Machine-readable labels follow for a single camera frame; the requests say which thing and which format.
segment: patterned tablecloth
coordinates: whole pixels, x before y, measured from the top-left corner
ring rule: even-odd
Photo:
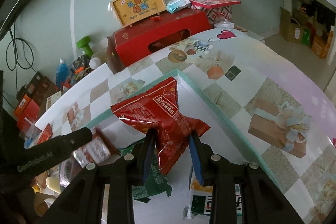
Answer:
[[[335,107],[292,63],[237,30],[199,33],[111,76],[81,95],[71,117],[67,110],[53,119],[54,136],[84,126],[174,69],[193,80],[242,131],[304,222],[322,223],[336,201],[336,150],[327,137],[336,135]],[[267,107],[259,106],[258,112],[260,101],[279,115],[269,115]],[[285,143],[248,133],[253,119],[260,117],[273,125],[270,131],[286,138]],[[292,155],[294,150],[303,153],[302,158]]]

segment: blue bottle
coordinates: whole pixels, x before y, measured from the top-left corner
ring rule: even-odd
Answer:
[[[58,89],[63,86],[65,80],[68,77],[68,66],[65,64],[65,60],[60,59],[59,62],[60,64],[56,69],[56,86]]]

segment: red snack package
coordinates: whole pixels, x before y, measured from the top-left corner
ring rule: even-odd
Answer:
[[[146,134],[149,128],[158,129],[156,149],[159,168],[166,175],[188,146],[192,130],[202,136],[210,127],[199,119],[179,112],[177,81],[173,77],[155,85],[147,92],[124,100],[111,107],[124,123]]]
[[[119,154],[118,149],[103,135],[101,129],[96,127],[92,141],[75,150],[73,157],[84,168],[90,162],[102,163],[112,154]]]
[[[51,125],[48,123],[47,126],[45,127],[45,129],[43,130],[39,140],[37,141],[37,144],[46,142],[47,140],[49,140],[51,138],[51,136],[53,135],[53,130],[51,128]]]

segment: red patterned box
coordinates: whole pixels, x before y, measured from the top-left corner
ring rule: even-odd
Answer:
[[[191,9],[203,10],[209,23],[214,25],[222,20],[232,21],[231,6],[240,4],[240,0],[190,0]]]

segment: pink heart print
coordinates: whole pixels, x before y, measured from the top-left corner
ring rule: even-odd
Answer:
[[[220,39],[228,39],[228,38],[236,37],[236,36],[233,32],[224,30],[222,31],[222,33],[218,34],[217,37]]]

